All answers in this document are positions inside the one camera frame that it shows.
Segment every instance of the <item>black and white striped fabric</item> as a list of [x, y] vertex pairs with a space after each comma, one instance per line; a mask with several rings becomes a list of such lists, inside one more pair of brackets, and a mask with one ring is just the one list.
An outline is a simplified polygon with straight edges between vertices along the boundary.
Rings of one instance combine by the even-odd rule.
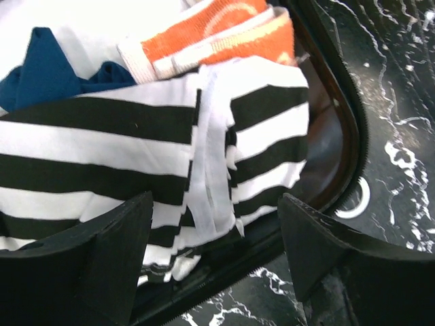
[[307, 87], [300, 69], [251, 57], [0, 117], [0, 249], [151, 190], [139, 284], [181, 280], [299, 179]]

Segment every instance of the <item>orange and white towel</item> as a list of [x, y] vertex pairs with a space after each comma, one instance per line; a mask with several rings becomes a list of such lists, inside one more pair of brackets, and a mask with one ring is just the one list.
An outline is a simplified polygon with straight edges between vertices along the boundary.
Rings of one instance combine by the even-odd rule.
[[138, 84], [157, 80], [152, 63], [230, 29], [266, 10], [265, 0], [202, 0], [164, 31], [144, 31], [118, 45], [128, 70]]
[[294, 65], [294, 32], [288, 11], [270, 7], [263, 14], [153, 62], [158, 79], [171, 78], [201, 64], [260, 56]]

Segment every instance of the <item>blue shirt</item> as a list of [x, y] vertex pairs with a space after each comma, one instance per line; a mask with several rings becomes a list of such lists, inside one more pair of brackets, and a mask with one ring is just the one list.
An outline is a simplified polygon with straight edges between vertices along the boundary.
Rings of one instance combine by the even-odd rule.
[[114, 62], [104, 62], [88, 80], [77, 77], [51, 30], [35, 27], [23, 65], [0, 81], [0, 107], [11, 112], [37, 103], [135, 84], [131, 74]]

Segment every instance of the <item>clothing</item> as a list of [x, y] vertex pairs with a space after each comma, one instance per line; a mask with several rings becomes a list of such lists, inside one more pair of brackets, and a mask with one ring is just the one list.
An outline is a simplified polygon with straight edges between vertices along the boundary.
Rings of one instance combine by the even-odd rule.
[[189, 7], [186, 0], [1, 0], [0, 80], [22, 65], [35, 26], [50, 28], [75, 74], [88, 79], [105, 61], [126, 68], [116, 44], [131, 31], [159, 29]]
[[89, 80], [78, 78], [48, 28], [34, 28], [21, 67], [0, 81], [0, 107], [14, 111], [30, 105], [83, 93], [135, 85], [130, 73], [114, 62], [104, 62]]
[[200, 64], [253, 55], [282, 65], [296, 63], [293, 26], [285, 8], [270, 7], [243, 24], [155, 61], [153, 68], [158, 79], [166, 79]]
[[118, 45], [138, 84], [157, 80], [152, 63], [234, 27], [266, 10], [265, 0], [202, 0], [164, 31], [140, 31]]
[[251, 57], [0, 117], [0, 249], [150, 190], [139, 282], [180, 280], [297, 182], [307, 101], [299, 68]]

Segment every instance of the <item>black marble surface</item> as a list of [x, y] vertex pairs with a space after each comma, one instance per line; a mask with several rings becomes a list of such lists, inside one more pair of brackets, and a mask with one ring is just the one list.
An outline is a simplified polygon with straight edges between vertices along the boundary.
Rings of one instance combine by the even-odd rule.
[[[370, 124], [363, 176], [370, 201], [361, 214], [341, 221], [432, 252], [435, 2], [317, 0], [317, 11], [358, 84]], [[342, 211], [358, 207], [360, 197], [357, 192]], [[305, 318], [281, 256], [168, 325], [303, 326]]]

